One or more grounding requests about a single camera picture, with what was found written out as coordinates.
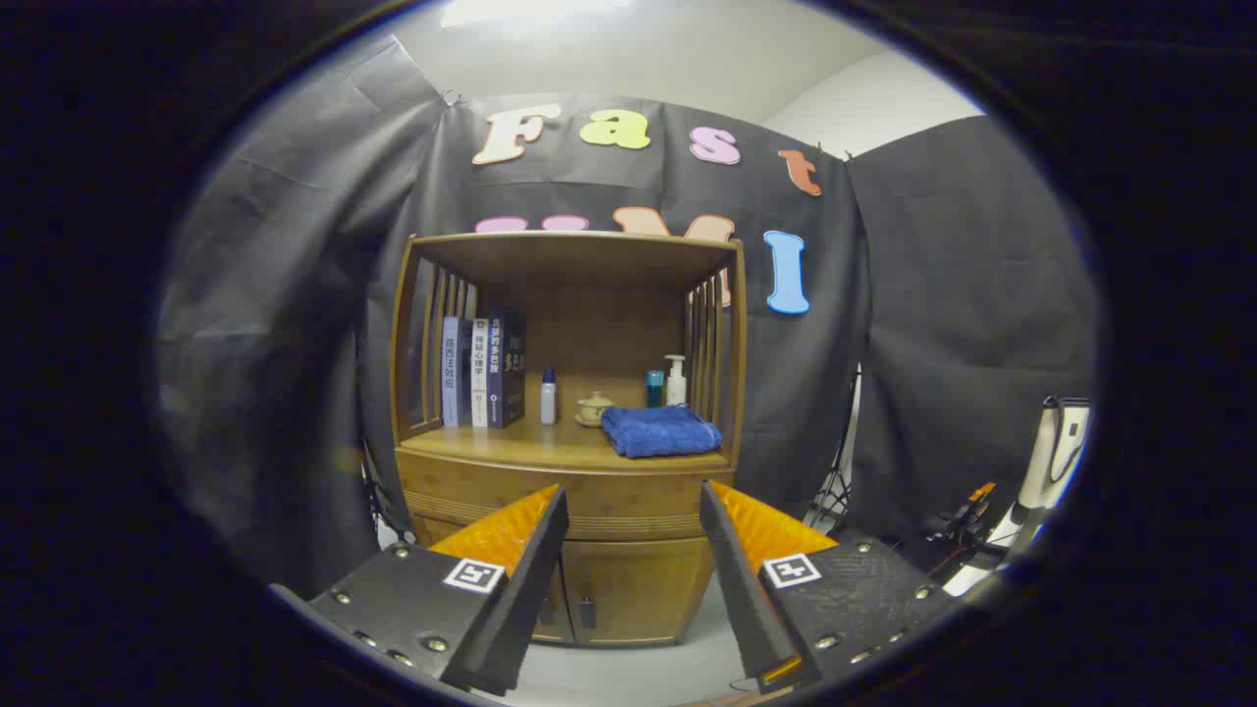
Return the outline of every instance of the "gray floor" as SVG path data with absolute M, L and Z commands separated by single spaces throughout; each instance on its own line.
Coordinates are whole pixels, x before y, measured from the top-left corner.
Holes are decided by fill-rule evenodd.
M 811 522 L 811 513 L 804 518 Z M 825 518 L 816 530 L 826 532 Z M 380 543 L 396 536 L 381 523 Z M 481 697 L 514 707 L 641 707 L 703 702 L 749 687 L 715 576 L 680 645 L 656 648 L 562 648 L 532 644 L 519 687 L 505 697 Z

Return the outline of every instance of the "pump bottle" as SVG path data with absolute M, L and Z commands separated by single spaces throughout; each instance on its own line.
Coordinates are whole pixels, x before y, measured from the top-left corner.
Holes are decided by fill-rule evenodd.
M 664 357 L 672 361 L 672 371 L 667 376 L 667 386 L 664 390 L 666 404 L 683 405 L 685 403 L 685 376 L 681 375 L 681 365 L 685 362 L 685 356 L 669 353 Z

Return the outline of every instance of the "wooden cabinet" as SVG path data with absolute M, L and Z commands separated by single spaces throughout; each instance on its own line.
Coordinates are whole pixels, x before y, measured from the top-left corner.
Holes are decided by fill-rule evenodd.
M 705 537 L 563 543 L 567 604 L 582 644 L 678 642 L 710 577 Z
M 567 492 L 568 533 L 533 638 L 680 640 L 711 575 L 699 491 L 705 479 L 732 484 L 738 463 L 747 360 L 742 243 L 596 231 L 417 238 L 398 283 L 393 439 L 421 542 L 558 483 Z M 524 419 L 505 429 L 445 428 L 441 322 L 498 304 L 527 322 Z M 646 371 L 666 369 L 666 353 L 686 356 L 686 400 L 720 428 L 719 449 L 627 459 L 603 430 L 572 419 L 576 400 L 595 390 L 623 408 L 645 406 Z M 546 367 L 558 372 L 554 425 L 538 419 Z

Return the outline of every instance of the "small bottle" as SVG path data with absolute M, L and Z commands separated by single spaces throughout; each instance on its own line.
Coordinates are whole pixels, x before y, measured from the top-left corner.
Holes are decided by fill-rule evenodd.
M 554 369 L 542 374 L 542 424 L 554 424 Z
M 680 353 L 669 353 L 664 357 L 672 361 L 672 372 L 667 376 L 667 404 L 684 405 L 685 376 L 681 375 L 681 364 L 685 362 L 685 356 L 681 356 Z
M 664 406 L 664 371 L 646 371 L 646 406 Z

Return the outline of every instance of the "white bottle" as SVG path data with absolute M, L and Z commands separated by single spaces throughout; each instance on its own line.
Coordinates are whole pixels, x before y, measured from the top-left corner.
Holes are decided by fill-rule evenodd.
M 685 403 L 685 376 L 681 375 L 685 356 L 669 353 L 664 357 L 672 361 L 672 372 L 667 376 L 667 385 L 664 386 L 664 404 L 681 405 Z
M 554 424 L 554 369 L 542 374 L 542 424 Z

